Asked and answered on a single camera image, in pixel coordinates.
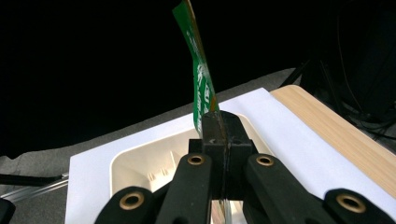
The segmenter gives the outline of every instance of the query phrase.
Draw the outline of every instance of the light wood surface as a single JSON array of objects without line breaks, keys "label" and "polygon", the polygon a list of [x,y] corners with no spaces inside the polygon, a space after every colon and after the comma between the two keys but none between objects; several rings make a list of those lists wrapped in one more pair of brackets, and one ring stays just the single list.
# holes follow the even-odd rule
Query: light wood surface
[{"label": "light wood surface", "polygon": [[271,91],[326,142],[396,198],[396,156],[299,86]]}]

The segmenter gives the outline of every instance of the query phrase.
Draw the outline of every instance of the green snack bag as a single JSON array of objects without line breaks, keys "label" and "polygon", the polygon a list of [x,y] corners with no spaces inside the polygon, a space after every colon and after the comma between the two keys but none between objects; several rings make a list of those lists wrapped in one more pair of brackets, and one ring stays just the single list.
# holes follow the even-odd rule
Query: green snack bag
[{"label": "green snack bag", "polygon": [[173,9],[173,14],[186,39],[193,59],[193,120],[195,130],[202,137],[202,115],[209,111],[219,111],[219,103],[216,99],[212,79],[207,67],[204,47],[199,35],[194,12],[192,11],[191,2],[189,0],[182,0]]}]

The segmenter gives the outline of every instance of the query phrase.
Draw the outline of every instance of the gray carpet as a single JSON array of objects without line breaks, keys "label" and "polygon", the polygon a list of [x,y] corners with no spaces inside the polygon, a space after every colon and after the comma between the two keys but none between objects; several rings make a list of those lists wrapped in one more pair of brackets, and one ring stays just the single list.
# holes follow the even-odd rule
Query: gray carpet
[{"label": "gray carpet", "polygon": [[[258,88],[265,88],[268,91],[275,90],[293,71],[293,68],[282,70],[270,75],[251,80],[227,91],[219,92],[220,102],[233,98],[237,95]],[[76,144],[69,147],[55,148],[52,150],[29,152],[19,156],[15,160],[6,157],[0,158],[0,173],[13,175],[32,175],[32,176],[53,176],[68,173],[70,157],[80,152],[100,146],[104,143],[122,138],[124,136],[140,132],[149,127],[161,124],[168,120],[191,113],[192,104],[184,105],[167,113],[158,115],[154,118],[143,120],[140,123],[129,126],[114,133],[109,133],[87,142]],[[395,136],[396,126],[393,125],[386,132],[386,135]],[[375,139],[379,144],[395,152],[396,143],[387,138]],[[0,186],[0,195],[11,192],[20,187]],[[57,224],[64,223],[66,207],[67,187],[25,199],[16,204],[16,212],[11,220],[11,224]]]}]

